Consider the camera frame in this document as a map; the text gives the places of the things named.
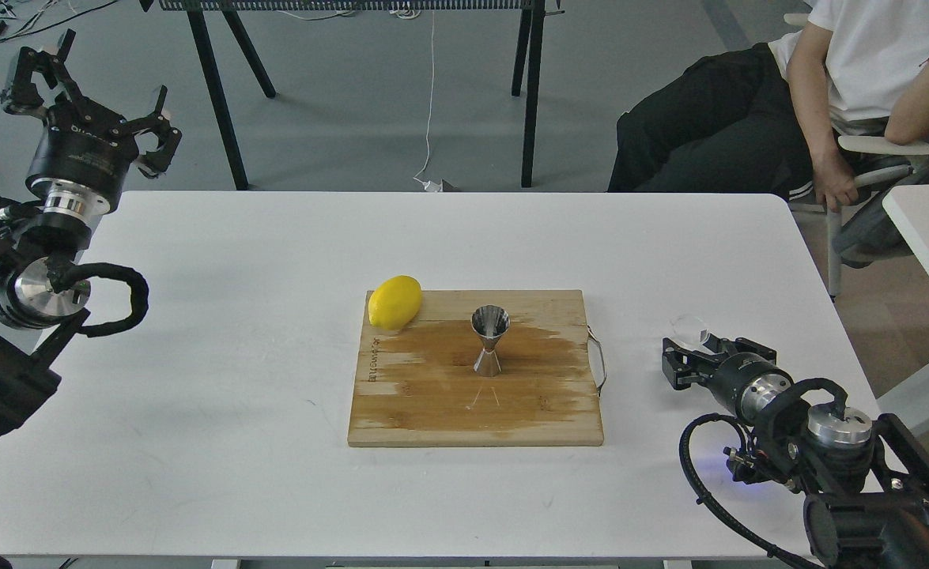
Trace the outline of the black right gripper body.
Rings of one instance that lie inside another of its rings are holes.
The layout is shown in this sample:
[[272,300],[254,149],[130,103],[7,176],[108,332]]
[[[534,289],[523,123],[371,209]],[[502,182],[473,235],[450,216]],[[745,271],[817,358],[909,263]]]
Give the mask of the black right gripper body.
[[793,385],[789,374],[753,353],[729,356],[705,383],[714,399],[746,424],[754,424],[760,411]]

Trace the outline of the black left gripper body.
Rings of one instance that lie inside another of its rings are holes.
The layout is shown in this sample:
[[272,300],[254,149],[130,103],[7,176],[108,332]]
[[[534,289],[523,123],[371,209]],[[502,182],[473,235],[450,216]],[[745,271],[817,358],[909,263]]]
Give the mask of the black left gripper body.
[[63,181],[88,188],[105,199],[108,213],[117,210],[129,167],[138,159],[134,141],[107,141],[73,127],[44,130],[29,166],[25,185],[44,198],[44,183]]

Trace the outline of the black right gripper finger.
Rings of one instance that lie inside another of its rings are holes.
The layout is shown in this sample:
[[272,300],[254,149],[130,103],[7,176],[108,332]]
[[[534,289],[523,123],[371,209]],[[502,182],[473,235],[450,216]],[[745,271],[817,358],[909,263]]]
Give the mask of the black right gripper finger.
[[771,347],[760,345],[749,338],[725,338],[709,335],[709,350],[714,354],[718,364],[727,364],[729,361],[768,361],[777,364],[777,352]]
[[711,353],[685,349],[673,338],[663,339],[662,369],[671,388],[681,391],[691,384],[700,384],[710,390],[727,391],[730,384],[720,367],[731,356],[731,340],[710,337],[703,346]]

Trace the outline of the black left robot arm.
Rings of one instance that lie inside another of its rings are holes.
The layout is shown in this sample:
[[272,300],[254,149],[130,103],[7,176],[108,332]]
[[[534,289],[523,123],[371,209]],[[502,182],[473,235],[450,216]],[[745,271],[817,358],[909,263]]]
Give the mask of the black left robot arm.
[[78,263],[101,217],[117,210],[130,167],[163,175],[181,130],[154,108],[125,119],[81,93],[66,68],[74,30],[54,51],[13,58],[2,109],[40,119],[44,131],[25,184],[29,202],[0,197],[0,437],[22,428],[55,395],[52,364],[77,335],[107,337],[142,323],[149,284],[136,269]]

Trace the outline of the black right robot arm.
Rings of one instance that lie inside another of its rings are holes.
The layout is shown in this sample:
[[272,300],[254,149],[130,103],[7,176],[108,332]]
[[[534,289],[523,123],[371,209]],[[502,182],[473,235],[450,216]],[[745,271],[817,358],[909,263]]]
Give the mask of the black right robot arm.
[[[697,502],[765,555],[793,568],[929,568],[929,454],[891,413],[872,419],[826,378],[795,381],[777,353],[740,337],[705,334],[702,349],[663,339],[663,374],[677,391],[706,388],[724,407],[689,422],[678,460]],[[805,496],[811,554],[775,546],[722,507],[699,477],[689,440],[699,426],[723,422],[738,435],[728,447],[732,479],[767,481]]]

